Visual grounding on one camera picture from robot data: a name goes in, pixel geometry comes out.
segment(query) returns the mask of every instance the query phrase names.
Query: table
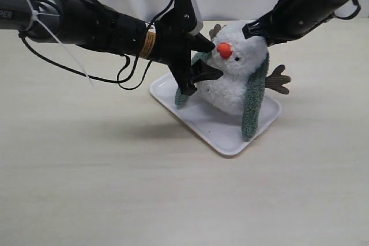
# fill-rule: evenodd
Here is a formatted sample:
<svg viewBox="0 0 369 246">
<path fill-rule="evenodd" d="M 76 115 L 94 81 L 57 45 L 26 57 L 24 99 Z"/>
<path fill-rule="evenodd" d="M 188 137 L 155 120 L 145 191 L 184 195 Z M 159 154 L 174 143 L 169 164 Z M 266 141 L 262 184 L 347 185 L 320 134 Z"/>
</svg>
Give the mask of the table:
<svg viewBox="0 0 369 246">
<path fill-rule="evenodd" d="M 268 92 L 283 115 L 226 160 L 150 96 L 164 65 L 133 92 L 91 86 L 0 32 L 0 245 L 368 245 L 368 34 L 334 20 L 271 47 L 292 77 L 289 96 Z M 123 63 L 69 49 L 90 74 Z"/>
</svg>

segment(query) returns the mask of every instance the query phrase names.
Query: zip tie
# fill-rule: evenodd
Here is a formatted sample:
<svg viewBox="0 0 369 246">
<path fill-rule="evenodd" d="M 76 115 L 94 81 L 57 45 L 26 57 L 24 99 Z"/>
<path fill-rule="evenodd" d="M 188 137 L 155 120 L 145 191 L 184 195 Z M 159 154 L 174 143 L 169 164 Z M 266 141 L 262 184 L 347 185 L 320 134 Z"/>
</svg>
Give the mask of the zip tie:
<svg viewBox="0 0 369 246">
<path fill-rule="evenodd" d="M 29 26 L 32 26 L 32 24 L 37 21 L 43 28 L 45 28 L 45 30 L 65 49 L 65 51 L 68 52 L 68 54 L 71 56 L 71 58 L 79 65 L 79 67 L 82 69 L 83 73 L 86 75 L 86 78 L 88 79 L 88 81 L 91 83 L 91 85 L 93 85 L 89 75 L 87 74 L 86 70 L 84 69 L 82 63 L 80 63 L 78 61 L 78 59 L 68 50 L 68 48 L 65 47 L 65 45 L 57 38 L 57 36 L 54 35 L 54 33 L 42 22 L 39 20 L 38 15 L 40 14 L 44 14 L 44 13 L 39 13 L 38 11 L 36 11 L 33 6 L 32 3 L 30 2 L 30 0 L 26 0 L 29 7 L 31 8 L 32 11 L 32 17 L 31 17 L 31 21 L 29 23 Z M 47 16 L 59 16 L 57 14 L 44 14 Z"/>
</svg>

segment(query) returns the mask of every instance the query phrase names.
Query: orange nose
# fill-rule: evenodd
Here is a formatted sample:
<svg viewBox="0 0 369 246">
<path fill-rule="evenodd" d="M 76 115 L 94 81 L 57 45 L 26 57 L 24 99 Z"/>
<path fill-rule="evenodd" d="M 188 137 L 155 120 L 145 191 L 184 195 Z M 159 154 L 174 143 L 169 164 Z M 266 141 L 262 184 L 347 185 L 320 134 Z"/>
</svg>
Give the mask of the orange nose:
<svg viewBox="0 0 369 246">
<path fill-rule="evenodd" d="M 232 47 L 228 43 L 219 44 L 217 51 L 223 59 L 228 59 L 230 56 L 232 56 Z"/>
</svg>

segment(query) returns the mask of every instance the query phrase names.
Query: plush toy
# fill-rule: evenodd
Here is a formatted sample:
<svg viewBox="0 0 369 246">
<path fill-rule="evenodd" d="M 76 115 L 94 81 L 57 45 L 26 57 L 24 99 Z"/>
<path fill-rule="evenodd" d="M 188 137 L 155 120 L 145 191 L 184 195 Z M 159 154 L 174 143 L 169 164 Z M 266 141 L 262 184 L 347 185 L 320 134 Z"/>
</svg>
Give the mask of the plush toy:
<svg viewBox="0 0 369 246">
<path fill-rule="evenodd" d="M 196 53 L 191 62 L 201 59 L 224 73 L 218 80 L 197 83 L 197 93 L 223 112 L 242 116 L 242 135 L 249 141 L 257 132 L 265 89 L 288 94 L 289 90 L 283 85 L 291 79 L 281 75 L 285 70 L 283 65 L 267 77 L 269 51 L 266 40 L 259 36 L 246 40 L 242 32 L 245 23 L 237 21 L 223 28 L 216 25 L 210 32 L 215 49 L 211 53 Z M 178 108 L 184 107 L 188 99 L 177 90 L 175 104 Z"/>
</svg>

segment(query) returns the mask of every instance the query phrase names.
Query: plastic tray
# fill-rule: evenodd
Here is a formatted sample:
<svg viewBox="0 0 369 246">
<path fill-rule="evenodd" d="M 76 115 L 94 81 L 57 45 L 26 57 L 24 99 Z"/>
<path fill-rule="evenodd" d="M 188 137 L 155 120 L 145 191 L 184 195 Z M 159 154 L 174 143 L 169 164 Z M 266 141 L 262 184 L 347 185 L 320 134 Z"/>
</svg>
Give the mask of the plastic tray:
<svg viewBox="0 0 369 246">
<path fill-rule="evenodd" d="M 242 119 L 239 116 L 227 115 L 201 99 L 196 93 L 189 98 L 185 107 L 178 109 L 174 103 L 177 87 L 172 74 L 168 73 L 151 84 L 150 93 L 215 151 L 229 158 L 242 152 L 282 113 L 281 104 L 265 95 L 259 114 L 257 134 L 250 142 L 245 142 L 241 133 Z"/>
</svg>

